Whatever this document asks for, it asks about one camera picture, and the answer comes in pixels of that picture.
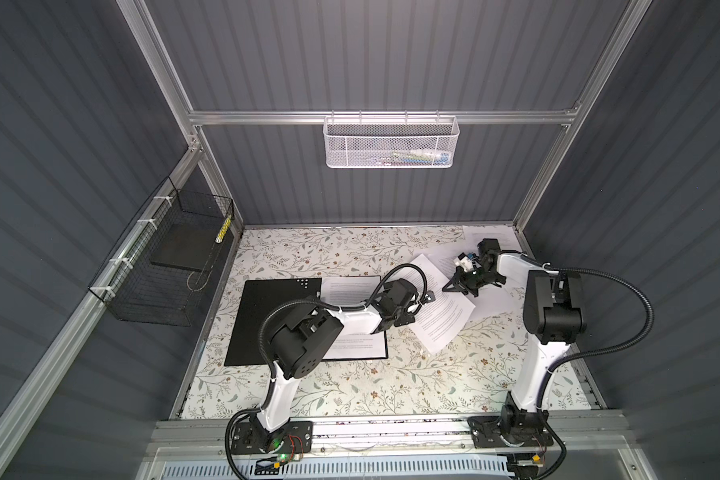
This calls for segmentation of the yellow marker pen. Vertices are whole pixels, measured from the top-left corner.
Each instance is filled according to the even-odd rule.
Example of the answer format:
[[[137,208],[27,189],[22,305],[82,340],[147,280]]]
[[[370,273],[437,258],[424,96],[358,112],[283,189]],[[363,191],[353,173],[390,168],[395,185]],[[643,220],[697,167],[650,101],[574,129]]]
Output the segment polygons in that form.
[[[223,223],[222,223],[222,225],[221,225],[220,229],[218,230],[217,235],[216,235],[216,237],[215,237],[215,242],[216,242],[217,244],[221,244],[221,243],[224,241],[224,237],[225,237],[226,233],[228,232],[231,223],[232,223],[232,217],[231,217],[231,216],[227,216],[227,217],[224,219],[224,221],[223,221]]]

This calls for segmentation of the floral table mat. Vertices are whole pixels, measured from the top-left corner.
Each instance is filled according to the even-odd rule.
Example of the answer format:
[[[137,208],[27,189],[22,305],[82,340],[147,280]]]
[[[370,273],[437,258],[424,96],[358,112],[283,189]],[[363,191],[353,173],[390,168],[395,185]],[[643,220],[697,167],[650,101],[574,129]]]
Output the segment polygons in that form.
[[[258,279],[383,275],[435,247],[473,248],[482,238],[520,244],[508,225],[250,229],[242,237],[181,418],[225,419],[256,406],[263,365],[226,366],[244,284]],[[388,357],[328,361],[299,386],[301,417],[473,413],[498,410],[528,341],[518,309],[477,312],[443,350],[428,352],[409,328],[387,335]]]

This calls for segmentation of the black pad in basket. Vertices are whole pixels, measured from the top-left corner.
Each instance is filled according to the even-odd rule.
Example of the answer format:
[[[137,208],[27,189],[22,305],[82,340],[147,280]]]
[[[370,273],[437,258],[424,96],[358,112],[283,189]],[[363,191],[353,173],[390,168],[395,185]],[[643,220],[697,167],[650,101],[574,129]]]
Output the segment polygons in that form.
[[[211,266],[218,244],[217,231],[186,224],[173,224],[150,257],[152,265],[190,272]]]

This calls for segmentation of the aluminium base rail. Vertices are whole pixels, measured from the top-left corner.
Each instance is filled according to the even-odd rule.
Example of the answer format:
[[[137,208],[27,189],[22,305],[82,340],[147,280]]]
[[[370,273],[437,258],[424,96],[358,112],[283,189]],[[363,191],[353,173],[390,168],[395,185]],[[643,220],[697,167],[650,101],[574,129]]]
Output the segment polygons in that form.
[[[489,429],[468,424],[469,414],[312,417],[311,454],[457,453],[474,448]],[[549,415],[550,426],[570,450],[622,449],[636,437],[619,410],[562,410]],[[145,459],[223,460],[227,422],[219,419],[160,421]]]

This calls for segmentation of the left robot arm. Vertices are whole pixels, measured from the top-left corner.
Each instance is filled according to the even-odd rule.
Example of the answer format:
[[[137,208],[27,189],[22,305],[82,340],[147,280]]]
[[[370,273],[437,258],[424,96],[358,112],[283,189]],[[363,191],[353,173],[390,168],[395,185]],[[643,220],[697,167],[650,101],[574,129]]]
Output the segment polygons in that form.
[[[247,413],[257,448],[269,453],[280,447],[300,381],[342,333],[375,335],[412,324],[422,307],[434,301],[427,284],[419,289],[409,280],[395,279],[380,281],[357,305],[334,305],[312,296],[276,307],[257,334],[269,369],[266,395]]]

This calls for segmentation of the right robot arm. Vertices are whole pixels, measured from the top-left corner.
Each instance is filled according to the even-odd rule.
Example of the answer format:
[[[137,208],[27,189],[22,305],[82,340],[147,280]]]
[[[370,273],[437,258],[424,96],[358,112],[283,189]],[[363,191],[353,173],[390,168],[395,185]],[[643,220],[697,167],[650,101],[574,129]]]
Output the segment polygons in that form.
[[[502,250],[499,241],[485,238],[475,253],[460,253],[455,272],[442,288],[475,298],[491,285],[509,280],[526,282],[523,325],[529,335],[519,378],[497,416],[468,419],[478,448],[523,447],[553,443],[545,422],[549,412],[543,398],[552,376],[552,364],[563,358],[579,334],[586,330],[581,277],[555,270],[519,251]]]

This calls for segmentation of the pens in white basket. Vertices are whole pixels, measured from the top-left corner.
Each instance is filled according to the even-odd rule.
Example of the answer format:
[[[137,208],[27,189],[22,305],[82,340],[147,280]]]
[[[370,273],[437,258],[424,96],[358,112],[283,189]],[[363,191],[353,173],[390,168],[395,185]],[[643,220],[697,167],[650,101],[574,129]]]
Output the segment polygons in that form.
[[[371,165],[382,166],[443,166],[452,164],[452,153],[440,149],[413,149],[381,152],[367,158]]]

